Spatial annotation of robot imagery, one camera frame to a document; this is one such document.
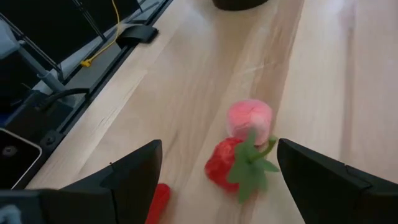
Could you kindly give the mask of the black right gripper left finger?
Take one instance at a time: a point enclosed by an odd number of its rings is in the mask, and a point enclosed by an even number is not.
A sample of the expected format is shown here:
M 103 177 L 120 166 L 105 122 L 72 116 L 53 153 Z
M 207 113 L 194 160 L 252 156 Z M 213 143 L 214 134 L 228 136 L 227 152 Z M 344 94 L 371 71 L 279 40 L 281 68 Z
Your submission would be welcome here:
M 153 140 L 62 189 L 1 191 L 1 223 L 144 223 L 162 165 Z

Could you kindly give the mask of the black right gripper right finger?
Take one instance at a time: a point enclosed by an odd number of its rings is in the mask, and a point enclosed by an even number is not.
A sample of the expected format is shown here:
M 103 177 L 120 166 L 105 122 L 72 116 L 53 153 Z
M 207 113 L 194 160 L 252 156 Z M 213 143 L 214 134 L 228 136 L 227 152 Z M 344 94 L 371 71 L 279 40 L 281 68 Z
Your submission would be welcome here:
M 397 184 L 289 139 L 277 160 L 305 223 L 397 223 Z

